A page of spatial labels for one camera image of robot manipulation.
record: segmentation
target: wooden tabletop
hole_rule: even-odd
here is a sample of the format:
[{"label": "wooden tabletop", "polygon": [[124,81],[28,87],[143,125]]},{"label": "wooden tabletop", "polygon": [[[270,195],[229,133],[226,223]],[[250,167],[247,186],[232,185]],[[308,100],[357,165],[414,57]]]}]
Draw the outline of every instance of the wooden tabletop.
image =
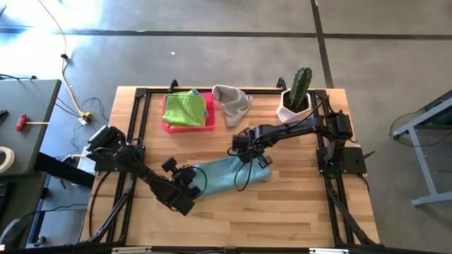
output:
[{"label": "wooden tabletop", "polygon": [[[136,87],[118,87],[110,125],[127,132]],[[350,114],[343,89],[329,89],[331,106]],[[225,127],[220,104],[215,107],[214,131],[168,134],[160,127],[162,96],[150,103],[144,145],[145,163],[157,174],[167,175],[161,164],[174,157],[179,165],[199,164],[227,156],[231,137],[246,127],[278,125],[278,95],[254,95],[252,107],[236,128]],[[137,120],[138,133],[140,117]],[[273,158],[272,176],[251,183],[245,191],[230,190],[195,201],[184,217],[159,203],[149,186],[137,182],[128,246],[240,246],[240,247],[327,247],[334,246],[323,177],[317,173],[316,135],[281,140],[266,154]],[[111,173],[100,186],[93,208],[93,231],[112,209],[118,174]],[[93,191],[100,180],[96,177]],[[367,235],[378,242],[367,187],[357,176],[344,175],[350,213]],[[119,216],[116,233],[122,221]],[[338,218],[345,238],[343,219]],[[88,216],[82,240],[88,238]]]}]

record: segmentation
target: tape roll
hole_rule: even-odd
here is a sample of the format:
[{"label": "tape roll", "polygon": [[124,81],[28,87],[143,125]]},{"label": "tape roll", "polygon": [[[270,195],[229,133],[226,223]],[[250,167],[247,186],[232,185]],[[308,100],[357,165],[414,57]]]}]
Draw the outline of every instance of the tape roll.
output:
[{"label": "tape roll", "polygon": [[0,152],[5,154],[5,161],[0,165],[0,174],[8,170],[14,162],[14,152],[7,147],[0,147]]}]

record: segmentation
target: gray floor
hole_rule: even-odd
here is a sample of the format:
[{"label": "gray floor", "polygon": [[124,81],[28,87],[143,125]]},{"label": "gray floor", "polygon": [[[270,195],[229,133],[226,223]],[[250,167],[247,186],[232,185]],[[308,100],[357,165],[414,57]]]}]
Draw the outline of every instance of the gray floor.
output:
[{"label": "gray floor", "polygon": [[[33,26],[41,30],[21,35],[0,34],[1,72],[58,78],[62,38],[46,32],[55,29],[54,23],[38,3],[35,8],[23,8],[24,2],[33,5],[29,1],[11,1],[0,16],[0,26]],[[309,0],[44,3],[64,28],[316,32]],[[452,34],[449,0],[317,0],[317,3],[323,31],[327,33]],[[314,70],[311,86],[326,87],[316,38],[69,35],[67,40],[72,64],[66,77],[77,100],[99,97],[106,115],[111,111],[118,85],[167,86],[176,78],[180,85],[271,87],[278,77],[291,80],[300,66],[311,66]],[[428,194],[415,151],[388,136],[395,118],[418,110],[452,88],[451,41],[327,39],[326,51],[334,87],[347,91],[359,143],[365,151],[376,150],[367,166],[381,242],[392,247],[451,252],[452,202],[412,207],[411,198]],[[59,97],[70,102],[64,87]],[[97,102],[86,103],[84,109],[94,113],[96,128],[105,123]],[[73,151],[70,140],[77,126],[75,118],[56,108],[42,151],[53,156]],[[75,145],[81,149],[93,133],[92,128],[77,130]],[[441,137],[432,135],[428,133],[422,139],[428,143]],[[450,151],[451,140],[425,149],[432,170],[450,168],[445,159],[451,153],[445,151]],[[435,174],[435,178],[441,190],[452,191],[452,174]],[[81,200],[89,195],[89,191],[77,192]],[[61,196],[48,202],[64,205],[68,200]],[[64,213],[55,215],[55,219],[73,222],[70,235],[76,237],[80,226],[75,220],[83,215]],[[74,241],[61,236],[52,243]]]}]

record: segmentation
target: red plastic basket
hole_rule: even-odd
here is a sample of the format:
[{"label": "red plastic basket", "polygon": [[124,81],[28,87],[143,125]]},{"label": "red plastic basket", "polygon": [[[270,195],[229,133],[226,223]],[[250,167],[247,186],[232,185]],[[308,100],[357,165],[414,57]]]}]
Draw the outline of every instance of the red plastic basket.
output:
[{"label": "red plastic basket", "polygon": [[[206,118],[206,125],[199,127],[186,127],[186,128],[170,128],[168,123],[162,122],[162,129],[168,133],[181,133],[181,132],[193,132],[193,131],[213,131],[215,130],[215,96],[212,92],[200,93],[206,101],[206,109],[209,116]],[[165,113],[165,101],[166,96],[162,99],[162,116]]]}]

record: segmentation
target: white pot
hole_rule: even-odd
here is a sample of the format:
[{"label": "white pot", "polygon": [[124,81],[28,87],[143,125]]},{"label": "white pot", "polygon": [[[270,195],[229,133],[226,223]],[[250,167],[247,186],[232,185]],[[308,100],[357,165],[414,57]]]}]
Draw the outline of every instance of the white pot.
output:
[{"label": "white pot", "polygon": [[286,90],[284,92],[281,92],[281,100],[280,100],[280,106],[278,107],[278,109],[276,109],[276,114],[278,115],[278,117],[280,118],[280,120],[283,123],[290,123],[293,121],[299,121],[302,120],[304,117],[306,117],[311,109],[312,109],[312,105],[311,105],[311,95],[309,93],[306,93],[306,99],[308,100],[308,107],[307,109],[298,112],[298,113],[294,113],[292,111],[290,111],[290,109],[287,109],[286,107],[284,107],[284,94],[286,92],[290,92],[289,90]]}]

